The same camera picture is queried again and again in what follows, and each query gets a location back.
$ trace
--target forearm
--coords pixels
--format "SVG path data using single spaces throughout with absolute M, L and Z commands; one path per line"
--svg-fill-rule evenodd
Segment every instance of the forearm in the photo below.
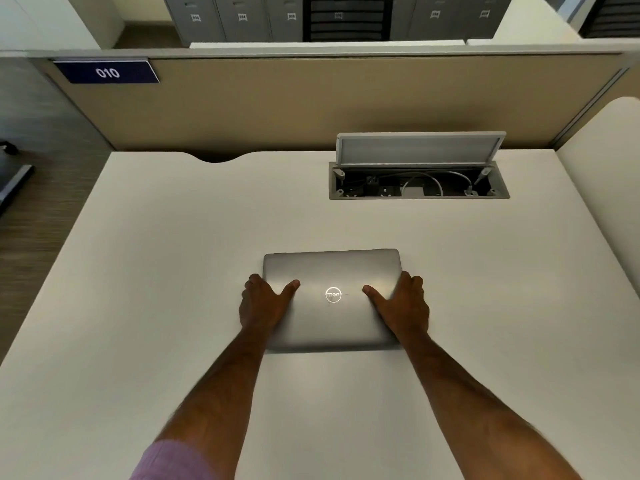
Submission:
M 197 450 L 220 480 L 233 478 L 270 329 L 247 326 L 184 399 L 158 440 Z
M 423 331 L 399 337 L 467 480 L 579 479 L 526 421 Z

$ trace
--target person's left hand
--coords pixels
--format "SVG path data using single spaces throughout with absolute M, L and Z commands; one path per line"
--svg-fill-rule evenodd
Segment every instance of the person's left hand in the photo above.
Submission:
M 299 287 L 300 282 L 293 280 L 284 287 L 282 293 L 276 294 L 259 274 L 252 274 L 242 291 L 242 303 L 238 310 L 240 323 L 243 327 L 256 324 L 272 330 L 284 316 Z

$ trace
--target laptop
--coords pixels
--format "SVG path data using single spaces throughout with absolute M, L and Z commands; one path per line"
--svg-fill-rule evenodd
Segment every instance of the laptop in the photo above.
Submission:
M 267 254 L 262 277 L 276 293 L 300 288 L 267 345 L 272 353 L 379 350 L 398 341 L 362 292 L 390 298 L 402 273 L 395 249 Z

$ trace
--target shirt sleeve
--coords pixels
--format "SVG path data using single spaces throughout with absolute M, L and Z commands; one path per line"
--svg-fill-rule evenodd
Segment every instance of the shirt sleeve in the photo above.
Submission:
M 174 440 L 155 442 L 143 453 L 131 480 L 215 480 L 196 450 Z

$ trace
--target open compartment lid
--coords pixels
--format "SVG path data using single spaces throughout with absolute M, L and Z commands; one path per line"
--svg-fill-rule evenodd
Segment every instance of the open compartment lid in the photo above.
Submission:
M 336 163 L 341 168 L 487 165 L 507 135 L 504 131 L 426 133 L 340 133 Z

